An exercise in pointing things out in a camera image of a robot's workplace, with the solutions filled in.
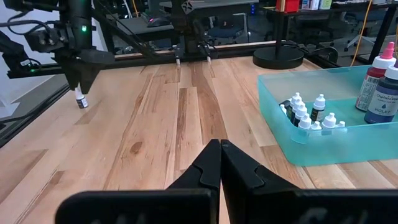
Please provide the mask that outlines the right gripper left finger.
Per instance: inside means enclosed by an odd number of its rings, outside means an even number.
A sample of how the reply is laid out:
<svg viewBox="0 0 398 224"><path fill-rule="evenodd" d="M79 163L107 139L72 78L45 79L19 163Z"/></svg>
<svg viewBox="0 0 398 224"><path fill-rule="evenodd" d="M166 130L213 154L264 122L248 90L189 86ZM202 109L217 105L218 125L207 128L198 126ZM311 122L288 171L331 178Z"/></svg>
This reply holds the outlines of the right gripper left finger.
<svg viewBox="0 0 398 224"><path fill-rule="evenodd" d="M65 199L56 223L217 223L221 143L212 139L164 190L85 191Z"/></svg>

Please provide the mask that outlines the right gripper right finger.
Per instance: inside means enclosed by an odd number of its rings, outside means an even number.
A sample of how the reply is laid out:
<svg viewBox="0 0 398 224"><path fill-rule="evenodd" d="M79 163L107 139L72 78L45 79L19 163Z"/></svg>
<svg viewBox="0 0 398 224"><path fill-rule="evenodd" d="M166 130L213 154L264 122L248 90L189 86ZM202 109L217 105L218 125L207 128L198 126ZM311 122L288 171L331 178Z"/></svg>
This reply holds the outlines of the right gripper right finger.
<svg viewBox="0 0 398 224"><path fill-rule="evenodd" d="M231 223L397 223L396 190L301 189L229 140L221 148Z"/></svg>

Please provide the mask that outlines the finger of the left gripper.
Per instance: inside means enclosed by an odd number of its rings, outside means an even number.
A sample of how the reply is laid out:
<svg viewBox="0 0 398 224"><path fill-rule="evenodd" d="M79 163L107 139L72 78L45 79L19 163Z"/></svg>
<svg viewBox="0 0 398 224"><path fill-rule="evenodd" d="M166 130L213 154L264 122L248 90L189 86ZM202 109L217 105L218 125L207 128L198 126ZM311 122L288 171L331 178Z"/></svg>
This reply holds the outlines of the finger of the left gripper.
<svg viewBox="0 0 398 224"><path fill-rule="evenodd" d="M64 66L64 72L71 90L78 87L80 81L80 72L75 64L67 63Z"/></svg>
<svg viewBox="0 0 398 224"><path fill-rule="evenodd" d="M84 66L80 75L80 88L82 93L88 93L93 85L100 69L94 66Z"/></svg>

